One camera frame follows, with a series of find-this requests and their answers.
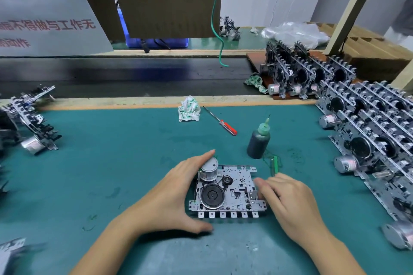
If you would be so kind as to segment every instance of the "orange strip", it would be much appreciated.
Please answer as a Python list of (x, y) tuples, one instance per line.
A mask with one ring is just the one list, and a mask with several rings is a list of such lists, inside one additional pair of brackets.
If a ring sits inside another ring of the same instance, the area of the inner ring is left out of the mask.
[[(206, 107), (238, 107), (255, 105), (314, 105), (316, 100), (268, 100), (268, 101), (244, 101), (244, 102), (200, 102)], [(47, 106), (42, 110), (47, 111), (69, 111), (69, 110), (117, 110), (117, 109), (157, 109), (157, 108), (177, 108), (179, 103), (168, 103), (159, 105), (97, 105), (97, 106)]]

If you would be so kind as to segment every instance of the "red screwdriver handle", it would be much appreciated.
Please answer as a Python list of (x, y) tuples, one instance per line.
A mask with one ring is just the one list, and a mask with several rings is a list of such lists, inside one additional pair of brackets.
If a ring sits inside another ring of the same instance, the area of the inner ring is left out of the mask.
[(236, 136), (238, 132), (232, 128), (228, 123), (224, 122), (224, 120), (221, 120), (221, 125), (228, 131), (230, 132), (233, 136)]

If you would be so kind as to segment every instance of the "left hand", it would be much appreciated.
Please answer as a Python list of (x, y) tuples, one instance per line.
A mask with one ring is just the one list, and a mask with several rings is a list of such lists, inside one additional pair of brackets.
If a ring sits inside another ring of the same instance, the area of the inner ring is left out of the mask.
[(148, 232), (183, 230), (199, 234), (213, 230), (211, 224), (195, 220), (185, 213), (185, 196), (199, 168), (215, 153), (180, 162), (141, 200), (127, 208), (117, 219), (138, 236)]

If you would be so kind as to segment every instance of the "paper sign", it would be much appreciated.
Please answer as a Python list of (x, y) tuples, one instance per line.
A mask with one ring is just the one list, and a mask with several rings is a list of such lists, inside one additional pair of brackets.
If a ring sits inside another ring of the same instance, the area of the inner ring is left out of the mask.
[(0, 56), (113, 51), (87, 0), (0, 0)]

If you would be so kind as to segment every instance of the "cloth rag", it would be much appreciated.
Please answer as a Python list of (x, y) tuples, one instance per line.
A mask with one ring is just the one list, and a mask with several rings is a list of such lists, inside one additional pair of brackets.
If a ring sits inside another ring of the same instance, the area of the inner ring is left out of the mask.
[(178, 107), (178, 120), (182, 121), (199, 121), (199, 113), (201, 108), (198, 101), (193, 96), (188, 96), (184, 101), (181, 101), (181, 106)]
[(264, 95), (268, 94), (268, 90), (262, 85), (262, 78), (258, 73), (252, 73), (252, 75), (245, 80), (244, 84), (255, 86), (259, 92)]

